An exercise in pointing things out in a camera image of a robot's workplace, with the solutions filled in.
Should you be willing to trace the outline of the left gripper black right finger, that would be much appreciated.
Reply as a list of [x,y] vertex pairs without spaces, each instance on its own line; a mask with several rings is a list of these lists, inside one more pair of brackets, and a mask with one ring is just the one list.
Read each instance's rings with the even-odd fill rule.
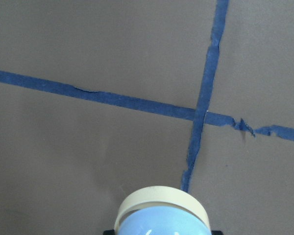
[[211,235],[222,235],[222,231],[211,231]]

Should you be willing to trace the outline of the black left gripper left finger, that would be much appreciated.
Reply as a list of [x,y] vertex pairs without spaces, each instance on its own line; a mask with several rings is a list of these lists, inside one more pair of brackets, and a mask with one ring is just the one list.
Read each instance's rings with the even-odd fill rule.
[[115,231],[114,230],[105,230],[102,233],[103,235],[115,235]]

